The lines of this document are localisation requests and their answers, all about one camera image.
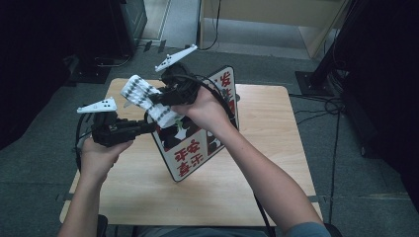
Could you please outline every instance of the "white object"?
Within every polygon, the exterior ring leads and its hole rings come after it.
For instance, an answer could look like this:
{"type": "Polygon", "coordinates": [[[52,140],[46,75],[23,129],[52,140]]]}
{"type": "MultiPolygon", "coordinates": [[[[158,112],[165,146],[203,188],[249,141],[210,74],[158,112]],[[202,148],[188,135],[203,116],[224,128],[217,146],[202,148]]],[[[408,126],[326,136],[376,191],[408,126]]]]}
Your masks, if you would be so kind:
{"type": "Polygon", "coordinates": [[[121,90],[123,97],[143,108],[162,128],[175,124],[177,119],[183,117],[170,110],[168,106],[153,104],[149,99],[152,94],[161,94],[161,92],[137,75],[131,76],[121,90]]]}
{"type": "Polygon", "coordinates": [[[163,69],[165,69],[166,67],[171,66],[173,63],[179,61],[180,59],[184,58],[186,55],[188,55],[189,53],[195,51],[195,49],[197,49],[198,47],[194,44],[192,44],[189,48],[184,49],[180,52],[174,53],[172,55],[167,54],[166,59],[160,63],[160,65],[155,66],[155,71],[161,71],[163,69]]]}
{"type": "Polygon", "coordinates": [[[99,113],[99,112],[113,112],[117,110],[117,104],[113,97],[97,102],[90,106],[77,109],[77,114],[99,113]]]}

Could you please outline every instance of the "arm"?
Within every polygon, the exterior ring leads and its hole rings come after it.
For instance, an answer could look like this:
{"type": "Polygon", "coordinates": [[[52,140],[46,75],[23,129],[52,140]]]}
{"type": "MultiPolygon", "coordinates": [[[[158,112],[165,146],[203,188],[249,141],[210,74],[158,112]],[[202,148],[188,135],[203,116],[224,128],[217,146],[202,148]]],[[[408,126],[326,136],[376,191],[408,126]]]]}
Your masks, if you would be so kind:
{"type": "Polygon", "coordinates": [[[193,105],[172,110],[188,116],[225,145],[255,196],[283,232],[304,222],[323,224],[301,187],[231,125],[208,90],[201,88],[193,105]]]}
{"type": "Polygon", "coordinates": [[[107,148],[86,139],[80,179],[58,236],[96,236],[102,184],[119,155],[131,145],[132,141],[107,148]]]}

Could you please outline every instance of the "chinese character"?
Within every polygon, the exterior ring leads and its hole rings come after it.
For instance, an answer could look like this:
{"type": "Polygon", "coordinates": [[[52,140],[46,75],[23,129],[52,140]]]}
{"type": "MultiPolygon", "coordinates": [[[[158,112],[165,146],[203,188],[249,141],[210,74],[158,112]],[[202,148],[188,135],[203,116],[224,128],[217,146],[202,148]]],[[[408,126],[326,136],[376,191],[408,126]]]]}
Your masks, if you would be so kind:
{"type": "Polygon", "coordinates": [[[203,160],[204,160],[204,158],[203,158],[203,155],[201,155],[201,154],[195,155],[191,158],[191,162],[192,162],[192,165],[194,167],[199,165],[201,163],[201,161],[203,161],[203,160]]]}
{"type": "Polygon", "coordinates": [[[188,155],[188,152],[186,151],[185,148],[182,148],[180,151],[175,152],[175,159],[177,162],[179,162],[180,160],[185,161],[186,156],[188,155]]]}
{"type": "Polygon", "coordinates": [[[188,146],[187,150],[190,153],[195,153],[200,149],[200,143],[198,141],[195,141],[195,139],[193,139],[191,141],[191,145],[188,146]]]}
{"type": "Polygon", "coordinates": [[[221,80],[221,86],[226,87],[231,84],[230,82],[230,72],[224,72],[224,74],[219,78],[221,80]]]}
{"type": "Polygon", "coordinates": [[[228,98],[231,98],[231,89],[230,88],[225,89],[225,94],[228,96],[228,98]]]}
{"type": "Polygon", "coordinates": [[[182,162],[181,166],[178,167],[179,175],[181,177],[184,177],[185,175],[187,175],[189,173],[190,168],[191,168],[191,166],[188,165],[187,162],[182,162]]]}

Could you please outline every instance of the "black and white pattern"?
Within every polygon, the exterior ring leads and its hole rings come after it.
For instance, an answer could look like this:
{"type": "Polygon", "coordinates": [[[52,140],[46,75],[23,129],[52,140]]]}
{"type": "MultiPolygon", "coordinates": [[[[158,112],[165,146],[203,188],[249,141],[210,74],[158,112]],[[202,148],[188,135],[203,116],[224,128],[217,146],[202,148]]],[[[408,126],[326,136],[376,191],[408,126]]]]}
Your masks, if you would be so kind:
{"type": "Polygon", "coordinates": [[[176,119],[182,118],[182,116],[170,110],[170,107],[153,104],[149,99],[152,94],[161,94],[161,92],[137,75],[131,76],[121,90],[122,96],[136,106],[143,108],[162,128],[171,126],[175,124],[176,119]]]}

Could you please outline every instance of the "forearm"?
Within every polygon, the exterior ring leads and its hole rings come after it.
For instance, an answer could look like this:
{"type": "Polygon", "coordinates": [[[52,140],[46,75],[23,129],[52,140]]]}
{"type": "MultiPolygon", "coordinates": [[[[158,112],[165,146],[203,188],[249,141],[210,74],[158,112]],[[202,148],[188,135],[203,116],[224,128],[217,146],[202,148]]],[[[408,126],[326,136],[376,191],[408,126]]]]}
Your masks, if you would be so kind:
{"type": "Polygon", "coordinates": [[[301,187],[234,127],[214,132],[227,148],[255,196],[283,231],[303,222],[322,223],[301,187]]]}
{"type": "Polygon", "coordinates": [[[101,184],[80,178],[58,236],[96,236],[100,190],[101,184]]]}

